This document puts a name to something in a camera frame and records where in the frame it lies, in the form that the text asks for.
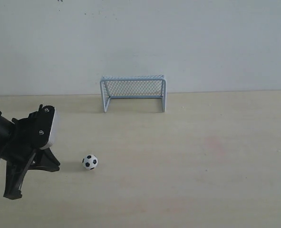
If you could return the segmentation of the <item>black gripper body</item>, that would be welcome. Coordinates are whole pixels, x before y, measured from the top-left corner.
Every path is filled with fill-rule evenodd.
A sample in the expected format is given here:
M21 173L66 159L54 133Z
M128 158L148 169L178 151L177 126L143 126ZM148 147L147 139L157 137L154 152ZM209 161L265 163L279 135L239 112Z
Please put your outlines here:
M12 118L13 134L5 149L6 179L3 197L20 199L21 187L29 167L35 157L35 149L31 142L31 131L43 105L30 113L28 117Z

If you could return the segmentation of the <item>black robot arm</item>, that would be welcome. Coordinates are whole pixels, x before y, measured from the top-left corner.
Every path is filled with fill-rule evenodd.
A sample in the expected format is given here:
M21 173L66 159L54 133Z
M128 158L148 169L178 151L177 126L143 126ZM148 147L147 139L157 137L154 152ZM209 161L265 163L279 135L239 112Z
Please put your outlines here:
M51 105L40 104L38 110L21 119L8 120L0 111L0 161L6 161L5 198L22 197L27 171L60 170L60 162L51 151L57 126L58 113Z

